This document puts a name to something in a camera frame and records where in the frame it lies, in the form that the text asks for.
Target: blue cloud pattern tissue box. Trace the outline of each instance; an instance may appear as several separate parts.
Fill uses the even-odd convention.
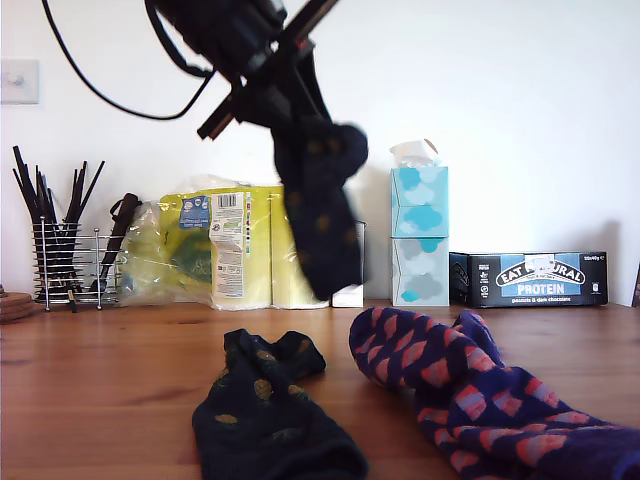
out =
[[[449,169],[391,170],[391,236],[449,236]]]
[[[449,305],[449,239],[394,238],[392,294],[394,306]]]

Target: wooden table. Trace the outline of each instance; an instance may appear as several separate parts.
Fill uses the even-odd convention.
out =
[[[428,312],[450,323],[459,310]],[[199,479],[191,414],[224,366],[223,334],[240,327],[272,341],[287,330],[314,339],[329,367],[303,386],[361,447],[370,479],[457,478],[407,399],[357,370],[347,345],[357,313],[173,305],[64,310],[3,326],[2,478]],[[482,313],[508,364],[577,409],[640,428],[640,309]]]

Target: wall switch plate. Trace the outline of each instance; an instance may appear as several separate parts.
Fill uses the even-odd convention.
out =
[[[38,60],[2,60],[2,104],[40,103]]]

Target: wire utensil holder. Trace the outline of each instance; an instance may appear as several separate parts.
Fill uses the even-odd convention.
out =
[[[51,310],[53,304],[103,305],[118,302],[119,261],[104,269],[101,257],[107,253],[110,235],[83,235],[79,223],[46,223],[33,225],[35,302]]]

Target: black cable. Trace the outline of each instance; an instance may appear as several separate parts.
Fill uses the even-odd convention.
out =
[[[167,116],[149,115],[146,113],[131,110],[130,108],[120,105],[119,103],[114,102],[109,97],[104,95],[100,90],[98,90],[96,87],[93,86],[93,84],[87,79],[87,77],[84,76],[84,74],[82,73],[82,71],[76,64],[76,62],[73,60],[73,57],[69,53],[69,50],[67,49],[67,46],[65,45],[64,41],[62,40],[60,31],[58,30],[58,27],[56,26],[53,20],[53,15],[51,14],[51,9],[49,8],[48,0],[42,0],[42,6],[44,7],[44,13],[46,14],[47,20],[49,21],[49,26],[51,27],[51,30],[53,31],[53,34],[55,35],[56,40],[58,41],[58,45],[60,45],[60,48],[62,49],[62,53],[64,53],[64,56],[67,58],[67,61],[71,65],[71,68],[73,68],[73,70],[76,72],[78,77],[80,77],[80,80],[82,80],[82,82],[87,86],[87,88],[89,88],[89,90],[91,90],[94,94],[100,97],[103,101],[107,102],[112,107],[115,107],[118,110],[121,110],[125,113],[134,115],[140,118],[146,118],[149,120],[160,120],[160,121],[176,120],[184,116],[191,109],[191,107],[196,103],[196,101],[198,100],[198,98],[206,88],[206,86],[209,84],[209,82],[213,78],[215,71],[210,72],[209,76],[205,77],[204,81],[202,82],[202,85],[200,85],[200,88],[198,88],[198,91],[191,98],[189,103],[187,103],[187,105],[180,112],[174,115],[167,115]]]

